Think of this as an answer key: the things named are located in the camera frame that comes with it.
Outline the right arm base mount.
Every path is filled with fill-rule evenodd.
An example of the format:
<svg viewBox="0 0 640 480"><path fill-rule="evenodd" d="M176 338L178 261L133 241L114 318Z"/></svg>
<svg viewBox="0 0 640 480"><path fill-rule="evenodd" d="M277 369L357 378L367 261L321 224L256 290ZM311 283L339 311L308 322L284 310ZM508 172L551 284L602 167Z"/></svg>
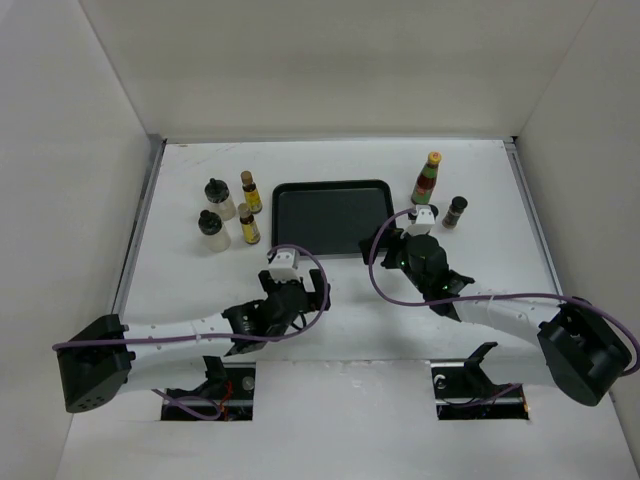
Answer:
<svg viewBox="0 0 640 480"><path fill-rule="evenodd" d="M497 342L485 342L466 358L430 363L440 421L529 419L522 385L495 384L481 368L487 354L497 346Z"/></svg>

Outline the small pepper spice jar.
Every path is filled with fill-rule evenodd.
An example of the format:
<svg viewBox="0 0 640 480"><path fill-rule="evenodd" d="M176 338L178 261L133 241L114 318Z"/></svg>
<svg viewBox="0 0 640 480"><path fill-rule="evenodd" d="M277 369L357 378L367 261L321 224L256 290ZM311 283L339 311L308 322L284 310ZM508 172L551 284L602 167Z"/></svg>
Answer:
<svg viewBox="0 0 640 480"><path fill-rule="evenodd" d="M461 215L468 206L468 200L463 196L456 196L451 200L447 213L442 219L442 225L447 229L457 226Z"/></svg>

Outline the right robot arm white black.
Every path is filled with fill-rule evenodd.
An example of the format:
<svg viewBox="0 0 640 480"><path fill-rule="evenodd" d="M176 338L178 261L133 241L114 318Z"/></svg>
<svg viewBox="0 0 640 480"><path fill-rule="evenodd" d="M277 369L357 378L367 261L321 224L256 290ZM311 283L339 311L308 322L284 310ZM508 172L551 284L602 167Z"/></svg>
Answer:
<svg viewBox="0 0 640 480"><path fill-rule="evenodd" d="M422 297L419 306L538 347L553 384L579 404L597 405L632 370L632 351L620 339L620 328L583 299L484 290L450 268L444 248L428 233L385 228L360 241L359 248L367 267L384 249L383 268L405 275Z"/></svg>

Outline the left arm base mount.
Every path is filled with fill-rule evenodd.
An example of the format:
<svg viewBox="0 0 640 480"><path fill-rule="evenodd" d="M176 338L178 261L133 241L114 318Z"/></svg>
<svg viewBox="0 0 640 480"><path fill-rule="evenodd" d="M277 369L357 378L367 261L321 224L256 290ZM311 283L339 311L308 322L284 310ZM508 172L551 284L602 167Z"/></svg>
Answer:
<svg viewBox="0 0 640 480"><path fill-rule="evenodd" d="M165 394L193 410L196 416L175 403L163 401L161 421L199 421L201 416L217 422L253 419L256 384L255 363L224 363L220 357L204 357L204 373L195 387L167 389Z"/></svg>

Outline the yellow label oil bottle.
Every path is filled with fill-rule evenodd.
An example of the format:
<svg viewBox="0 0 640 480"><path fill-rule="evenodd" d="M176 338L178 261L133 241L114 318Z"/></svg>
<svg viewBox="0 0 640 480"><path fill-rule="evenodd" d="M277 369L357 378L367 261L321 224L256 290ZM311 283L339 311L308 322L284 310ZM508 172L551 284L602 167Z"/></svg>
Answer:
<svg viewBox="0 0 640 480"><path fill-rule="evenodd" d="M257 244L261 239L261 234L253 212L246 203L239 204L237 210L244 241L249 245Z"/></svg>
<svg viewBox="0 0 640 480"><path fill-rule="evenodd" d="M250 211L253 214L260 213L262 211L263 205L252 173L248 170L243 171L241 173L241 182L245 201Z"/></svg>

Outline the clear shaker bottle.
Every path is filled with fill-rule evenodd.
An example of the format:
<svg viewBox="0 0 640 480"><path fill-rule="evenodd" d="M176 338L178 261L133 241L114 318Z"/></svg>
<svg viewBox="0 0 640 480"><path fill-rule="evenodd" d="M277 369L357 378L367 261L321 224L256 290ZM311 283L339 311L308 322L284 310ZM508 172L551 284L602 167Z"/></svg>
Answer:
<svg viewBox="0 0 640 480"><path fill-rule="evenodd" d="M236 215L236 206L227 183L220 179L210 178L204 187L210 210L223 221L231 220Z"/></svg>
<svg viewBox="0 0 640 480"><path fill-rule="evenodd" d="M231 238L221 217L212 211L202 210L198 219L198 227L204 238L204 244L215 253L227 250Z"/></svg>

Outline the red chili sauce bottle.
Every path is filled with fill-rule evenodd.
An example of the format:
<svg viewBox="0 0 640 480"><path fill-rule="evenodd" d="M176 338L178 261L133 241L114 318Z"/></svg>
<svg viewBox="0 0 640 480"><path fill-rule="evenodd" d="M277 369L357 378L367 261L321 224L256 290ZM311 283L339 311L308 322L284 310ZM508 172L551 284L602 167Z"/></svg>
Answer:
<svg viewBox="0 0 640 480"><path fill-rule="evenodd" d="M425 165L419 173L411 195L411 201L415 205L427 205L430 203L435 190L439 166L442 154L437 151L430 152Z"/></svg>

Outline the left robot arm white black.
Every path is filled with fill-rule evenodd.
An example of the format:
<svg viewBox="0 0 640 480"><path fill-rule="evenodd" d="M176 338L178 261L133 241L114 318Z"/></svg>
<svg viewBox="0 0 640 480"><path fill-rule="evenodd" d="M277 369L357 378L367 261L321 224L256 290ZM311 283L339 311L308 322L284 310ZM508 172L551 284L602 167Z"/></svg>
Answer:
<svg viewBox="0 0 640 480"><path fill-rule="evenodd" d="M277 282L263 270L259 280L265 298L195 320L124 324L116 314L94 320L52 347L66 411L94 410L155 377L163 380L160 388L172 389L177 377L168 368L182 361L197 366L190 375L192 389L202 398L216 397L224 387L224 373L216 368L223 358L300 336L312 325L295 329L297 319L318 320L329 309L331 286L324 271L312 269L309 275L311 290L298 277Z"/></svg>

